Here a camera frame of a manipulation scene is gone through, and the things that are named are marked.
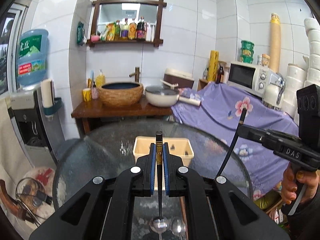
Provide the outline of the person's right hand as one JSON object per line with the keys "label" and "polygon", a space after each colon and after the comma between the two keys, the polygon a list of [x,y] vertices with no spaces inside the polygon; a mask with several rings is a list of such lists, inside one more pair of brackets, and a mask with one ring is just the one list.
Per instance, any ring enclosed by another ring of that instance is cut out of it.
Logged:
{"label": "person's right hand", "polygon": [[307,203],[316,195],[319,186],[319,175],[317,172],[298,171],[294,173],[291,164],[289,164],[283,173],[281,182],[281,197],[285,204],[291,204],[297,197],[298,185],[300,182],[306,185],[306,190],[300,200],[300,204]]}

